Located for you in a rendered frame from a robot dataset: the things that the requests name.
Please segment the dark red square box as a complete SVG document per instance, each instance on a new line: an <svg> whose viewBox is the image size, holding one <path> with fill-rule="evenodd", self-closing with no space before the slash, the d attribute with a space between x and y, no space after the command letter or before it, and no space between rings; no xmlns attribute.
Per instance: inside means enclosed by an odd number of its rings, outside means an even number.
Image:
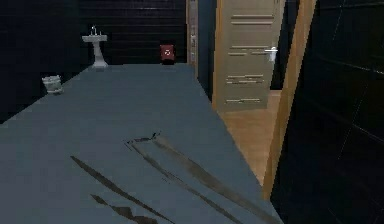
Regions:
<svg viewBox="0 0 384 224"><path fill-rule="evenodd" d="M162 64L175 63L175 47L173 44L162 44L160 46L160 59Z"/></svg>

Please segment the beige panelled room door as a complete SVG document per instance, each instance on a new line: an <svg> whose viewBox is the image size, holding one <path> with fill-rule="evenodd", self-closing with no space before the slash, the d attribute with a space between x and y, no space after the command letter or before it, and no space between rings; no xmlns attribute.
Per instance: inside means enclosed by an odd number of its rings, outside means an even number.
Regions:
<svg viewBox="0 0 384 224"><path fill-rule="evenodd" d="M218 0L212 102L219 112L264 109L286 0Z"/></svg>

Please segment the pale grey bucket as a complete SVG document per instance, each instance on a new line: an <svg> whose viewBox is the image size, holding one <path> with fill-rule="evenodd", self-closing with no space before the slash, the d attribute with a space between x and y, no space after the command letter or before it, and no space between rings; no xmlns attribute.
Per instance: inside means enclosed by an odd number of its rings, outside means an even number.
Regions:
<svg viewBox="0 0 384 224"><path fill-rule="evenodd" d="M63 91L61 77L59 75L44 77L42 82L48 93L56 94Z"/></svg>

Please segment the white pedestal sink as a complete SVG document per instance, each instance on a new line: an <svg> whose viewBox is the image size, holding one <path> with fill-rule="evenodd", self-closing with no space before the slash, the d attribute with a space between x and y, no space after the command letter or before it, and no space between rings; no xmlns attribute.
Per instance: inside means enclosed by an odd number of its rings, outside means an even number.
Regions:
<svg viewBox="0 0 384 224"><path fill-rule="evenodd" d="M92 67L95 69L106 68L108 64L104 60L100 43L106 42L108 40L108 37L105 34L102 34L101 32L97 32L96 26L93 25L91 27L90 34L83 36L82 40L85 43L91 43L93 45L94 63Z"/></svg>

